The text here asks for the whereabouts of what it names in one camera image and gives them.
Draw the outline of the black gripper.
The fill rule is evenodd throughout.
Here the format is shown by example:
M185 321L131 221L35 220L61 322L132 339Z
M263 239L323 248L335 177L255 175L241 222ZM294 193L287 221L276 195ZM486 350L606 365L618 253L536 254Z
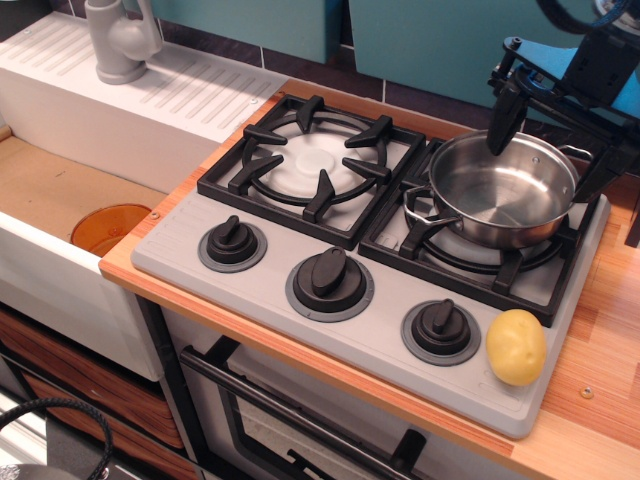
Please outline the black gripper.
M509 145L532 107L607 145L588 158L572 201L590 203L619 177L635 171L639 148L639 24L615 22L586 34L577 48L508 37L492 72L493 107L486 144L497 156Z

